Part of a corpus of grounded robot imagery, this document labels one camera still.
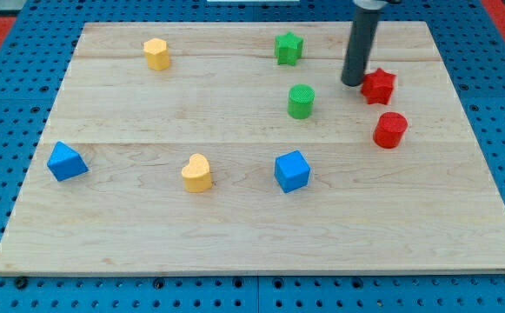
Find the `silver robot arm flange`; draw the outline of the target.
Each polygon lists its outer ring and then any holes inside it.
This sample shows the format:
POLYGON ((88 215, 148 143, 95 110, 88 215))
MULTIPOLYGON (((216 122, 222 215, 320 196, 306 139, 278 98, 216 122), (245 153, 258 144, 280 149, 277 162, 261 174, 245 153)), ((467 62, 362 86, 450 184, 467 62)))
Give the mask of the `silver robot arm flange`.
POLYGON ((402 0, 353 0, 353 3, 364 10, 381 10, 388 4, 400 4, 402 0))

